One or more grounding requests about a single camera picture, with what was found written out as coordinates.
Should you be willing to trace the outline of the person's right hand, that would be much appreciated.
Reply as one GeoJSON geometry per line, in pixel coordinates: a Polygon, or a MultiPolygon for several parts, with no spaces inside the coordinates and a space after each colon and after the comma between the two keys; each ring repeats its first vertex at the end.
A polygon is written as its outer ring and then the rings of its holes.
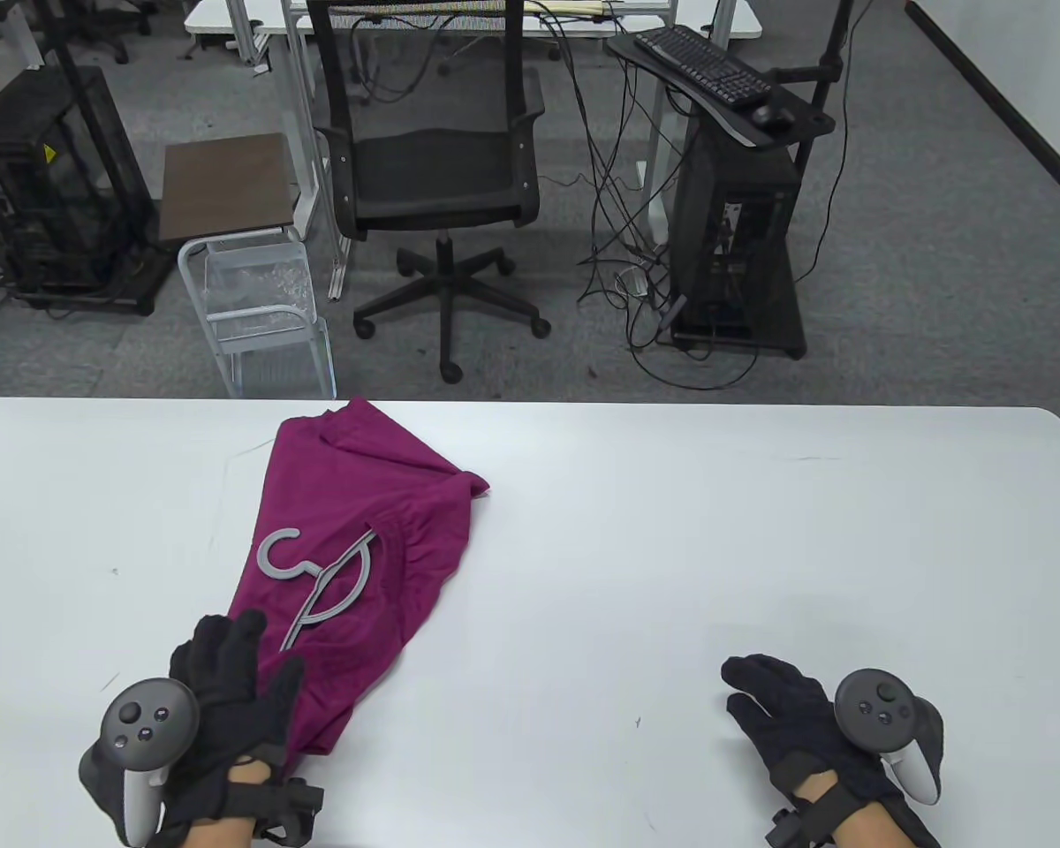
{"type": "Polygon", "coordinates": [[[721,676],[728,714],[790,803],[768,845],[938,844],[911,807],[941,798],[943,719],[933,703],[877,668],[845,676],[833,696],[773,655],[734,655],[721,676]]]}

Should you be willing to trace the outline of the person's left hand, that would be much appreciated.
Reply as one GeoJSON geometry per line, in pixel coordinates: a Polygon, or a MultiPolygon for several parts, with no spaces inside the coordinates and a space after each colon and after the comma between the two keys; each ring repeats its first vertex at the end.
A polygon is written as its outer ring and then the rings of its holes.
{"type": "Polygon", "coordinates": [[[286,774],[304,662],[297,657],[281,662],[260,690],[265,629],[267,618],[259,610],[212,615],[176,647],[170,677],[195,695],[200,724],[167,774],[155,847],[310,843],[324,792],[286,774]]]}

